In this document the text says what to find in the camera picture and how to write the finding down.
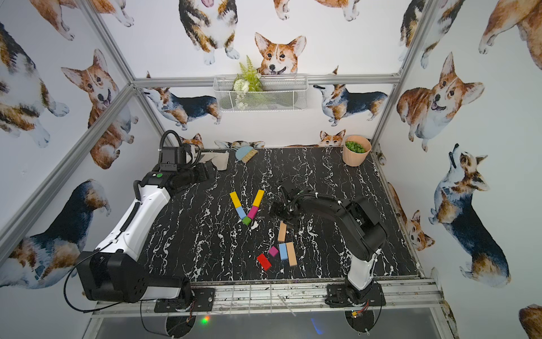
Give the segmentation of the red block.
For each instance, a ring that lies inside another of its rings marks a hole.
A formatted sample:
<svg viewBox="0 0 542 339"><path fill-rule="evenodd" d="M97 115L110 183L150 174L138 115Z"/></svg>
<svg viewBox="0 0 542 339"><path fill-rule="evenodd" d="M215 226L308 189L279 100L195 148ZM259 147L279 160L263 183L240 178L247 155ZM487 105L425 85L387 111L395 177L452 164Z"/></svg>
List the red block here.
<svg viewBox="0 0 542 339"><path fill-rule="evenodd" d="M260 254L257 256L257 261L264 271L268 271L272 267L271 262L269 262L265 254Z"/></svg>

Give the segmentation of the small light blue block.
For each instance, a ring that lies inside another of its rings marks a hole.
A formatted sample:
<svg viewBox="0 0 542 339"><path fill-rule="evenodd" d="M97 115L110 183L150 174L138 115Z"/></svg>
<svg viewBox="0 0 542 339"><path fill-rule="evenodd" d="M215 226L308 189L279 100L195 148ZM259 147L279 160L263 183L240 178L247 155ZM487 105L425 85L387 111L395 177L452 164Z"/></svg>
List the small light blue block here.
<svg viewBox="0 0 542 339"><path fill-rule="evenodd" d="M236 212L241 220L243 220L246 217L246 213L241 206L236 208Z"/></svg>

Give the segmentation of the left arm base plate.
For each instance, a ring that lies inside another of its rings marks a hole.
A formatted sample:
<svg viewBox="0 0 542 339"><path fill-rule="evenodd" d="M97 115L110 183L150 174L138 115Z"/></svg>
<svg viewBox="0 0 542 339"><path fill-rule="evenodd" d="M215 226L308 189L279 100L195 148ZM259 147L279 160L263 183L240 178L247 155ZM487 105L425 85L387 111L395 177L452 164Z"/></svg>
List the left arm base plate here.
<svg viewBox="0 0 542 339"><path fill-rule="evenodd" d="M182 292L175 299L158 299L154 312L161 313L190 313L211 312L214 305L215 288L196 288L190 292Z"/></svg>

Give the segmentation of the pink pot with greens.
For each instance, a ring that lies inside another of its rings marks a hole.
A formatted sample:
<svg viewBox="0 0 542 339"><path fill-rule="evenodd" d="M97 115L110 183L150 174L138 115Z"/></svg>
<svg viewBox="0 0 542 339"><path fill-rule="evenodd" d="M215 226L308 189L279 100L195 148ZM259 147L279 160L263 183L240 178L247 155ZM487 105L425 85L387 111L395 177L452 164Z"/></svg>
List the pink pot with greens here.
<svg viewBox="0 0 542 339"><path fill-rule="evenodd" d="M350 167L360 166L371 152L371 142L362 136L351 135L344 141L342 159Z"/></svg>

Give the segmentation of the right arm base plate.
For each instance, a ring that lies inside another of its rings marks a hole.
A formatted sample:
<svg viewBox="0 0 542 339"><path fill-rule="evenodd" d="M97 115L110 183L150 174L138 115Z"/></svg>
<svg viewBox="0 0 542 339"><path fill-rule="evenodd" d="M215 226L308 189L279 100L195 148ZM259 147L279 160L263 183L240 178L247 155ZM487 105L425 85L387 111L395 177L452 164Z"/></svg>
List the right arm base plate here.
<svg viewBox="0 0 542 339"><path fill-rule="evenodd" d="M383 307L386 305L385 295L381 284L373 281L363 290L357 290L349 282L345 284L330 284L326 287L327 295L324 302L331 308L344 307Z"/></svg>

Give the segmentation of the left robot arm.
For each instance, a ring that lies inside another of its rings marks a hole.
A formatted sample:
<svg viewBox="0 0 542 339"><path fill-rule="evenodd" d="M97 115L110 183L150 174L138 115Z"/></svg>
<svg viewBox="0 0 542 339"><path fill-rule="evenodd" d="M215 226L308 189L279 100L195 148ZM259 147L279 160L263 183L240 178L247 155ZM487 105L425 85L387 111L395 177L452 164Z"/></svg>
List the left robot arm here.
<svg viewBox="0 0 542 339"><path fill-rule="evenodd" d="M155 169L134 182L135 199L112 232L94 251L84 251L76 270L89 300L136 303L173 299L182 308L194 300L185 276L152 275L139 263L145 240L159 212L172 196L215 178L211 162L189 169Z"/></svg>

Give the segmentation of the magenta rectangular block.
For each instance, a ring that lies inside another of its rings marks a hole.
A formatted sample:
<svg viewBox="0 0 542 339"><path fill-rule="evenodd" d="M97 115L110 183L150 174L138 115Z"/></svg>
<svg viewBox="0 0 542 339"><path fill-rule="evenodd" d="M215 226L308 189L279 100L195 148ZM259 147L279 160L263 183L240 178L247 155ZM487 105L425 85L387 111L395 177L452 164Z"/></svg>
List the magenta rectangular block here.
<svg viewBox="0 0 542 339"><path fill-rule="evenodd" d="M258 206L252 206L247 217L250 218L251 220L254 220L256 214L258 213L258 209L259 209Z"/></svg>

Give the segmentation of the long natural wood block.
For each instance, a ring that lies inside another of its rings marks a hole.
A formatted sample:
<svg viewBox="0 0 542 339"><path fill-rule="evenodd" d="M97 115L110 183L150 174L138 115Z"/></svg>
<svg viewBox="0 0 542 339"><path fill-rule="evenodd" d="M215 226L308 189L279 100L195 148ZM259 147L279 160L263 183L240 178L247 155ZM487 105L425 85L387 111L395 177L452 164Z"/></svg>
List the long natural wood block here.
<svg viewBox="0 0 542 339"><path fill-rule="evenodd" d="M279 233L278 233L278 242L283 243L286 240L286 234L287 234L287 224L284 222L280 222L279 225Z"/></svg>

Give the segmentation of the light blue rectangular block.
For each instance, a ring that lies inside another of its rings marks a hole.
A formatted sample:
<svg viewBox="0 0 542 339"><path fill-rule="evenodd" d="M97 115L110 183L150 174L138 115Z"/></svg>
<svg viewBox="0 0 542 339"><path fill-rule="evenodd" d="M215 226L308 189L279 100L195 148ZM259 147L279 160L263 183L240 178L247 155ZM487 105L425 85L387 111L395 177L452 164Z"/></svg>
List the light blue rectangular block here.
<svg viewBox="0 0 542 339"><path fill-rule="evenodd" d="M287 246L285 243L279 244L279 255L282 261L288 260Z"/></svg>

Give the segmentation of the short yellow block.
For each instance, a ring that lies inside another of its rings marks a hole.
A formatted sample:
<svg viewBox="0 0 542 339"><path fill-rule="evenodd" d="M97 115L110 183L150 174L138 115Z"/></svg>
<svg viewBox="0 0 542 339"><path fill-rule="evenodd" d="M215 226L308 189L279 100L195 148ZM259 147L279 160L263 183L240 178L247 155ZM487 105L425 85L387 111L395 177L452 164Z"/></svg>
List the short yellow block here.
<svg viewBox="0 0 542 339"><path fill-rule="evenodd" d="M235 208L241 207L241 202L240 202L236 192L230 193L230 198L231 198Z"/></svg>

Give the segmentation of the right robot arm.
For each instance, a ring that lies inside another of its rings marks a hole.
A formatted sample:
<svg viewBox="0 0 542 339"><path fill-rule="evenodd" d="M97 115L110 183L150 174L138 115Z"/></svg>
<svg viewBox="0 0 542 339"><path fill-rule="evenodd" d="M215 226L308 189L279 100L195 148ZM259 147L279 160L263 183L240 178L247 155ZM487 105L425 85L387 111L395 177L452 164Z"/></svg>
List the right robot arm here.
<svg viewBox="0 0 542 339"><path fill-rule="evenodd" d="M339 227L351 254L347 286L353 292L362 292L373 283L373 272L381 247L388 240L388 227L378 210L360 196L341 201L334 196L312 189L279 188L282 198L272 202L270 212L289 227L299 227L301 219L316 215L332 221Z"/></svg>

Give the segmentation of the long yellow block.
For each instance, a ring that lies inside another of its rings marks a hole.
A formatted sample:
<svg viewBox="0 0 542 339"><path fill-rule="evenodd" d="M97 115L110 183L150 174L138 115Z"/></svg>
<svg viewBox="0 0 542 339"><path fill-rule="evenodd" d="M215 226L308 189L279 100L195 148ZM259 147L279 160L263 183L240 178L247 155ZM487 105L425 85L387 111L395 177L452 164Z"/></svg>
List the long yellow block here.
<svg viewBox="0 0 542 339"><path fill-rule="evenodd" d="M264 194L265 194L264 190L261 190L261 189L258 190L257 195L253 201L253 206L260 207Z"/></svg>

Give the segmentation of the green fern plant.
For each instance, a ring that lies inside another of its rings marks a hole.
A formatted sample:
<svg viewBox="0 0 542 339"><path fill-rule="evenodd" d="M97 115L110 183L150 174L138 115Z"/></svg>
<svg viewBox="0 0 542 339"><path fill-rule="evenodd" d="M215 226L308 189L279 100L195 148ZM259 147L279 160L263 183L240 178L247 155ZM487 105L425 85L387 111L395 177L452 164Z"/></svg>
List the green fern plant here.
<svg viewBox="0 0 542 339"><path fill-rule="evenodd" d="M261 74L249 56L246 57L245 64L240 62L239 65L241 73L237 75L233 84L236 108L239 110L256 108L264 102Z"/></svg>

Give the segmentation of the small magenta block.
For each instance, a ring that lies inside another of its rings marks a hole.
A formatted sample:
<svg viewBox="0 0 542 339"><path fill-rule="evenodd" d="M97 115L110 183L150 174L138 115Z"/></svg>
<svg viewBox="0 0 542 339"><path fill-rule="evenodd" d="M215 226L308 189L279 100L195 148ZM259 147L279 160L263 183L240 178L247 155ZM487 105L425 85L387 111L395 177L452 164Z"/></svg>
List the small magenta block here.
<svg viewBox="0 0 542 339"><path fill-rule="evenodd" d="M268 254L271 255L271 257L276 257L276 255L279 254L279 250L276 247L271 247Z"/></svg>

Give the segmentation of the beige work glove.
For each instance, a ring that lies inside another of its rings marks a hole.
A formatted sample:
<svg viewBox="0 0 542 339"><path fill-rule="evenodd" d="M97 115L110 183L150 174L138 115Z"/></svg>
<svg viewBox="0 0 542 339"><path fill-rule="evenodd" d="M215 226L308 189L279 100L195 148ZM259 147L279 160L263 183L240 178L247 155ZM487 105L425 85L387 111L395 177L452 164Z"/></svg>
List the beige work glove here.
<svg viewBox="0 0 542 339"><path fill-rule="evenodd" d="M228 168L230 154L225 153L203 153L199 163L211 162L218 171L225 171Z"/></svg>

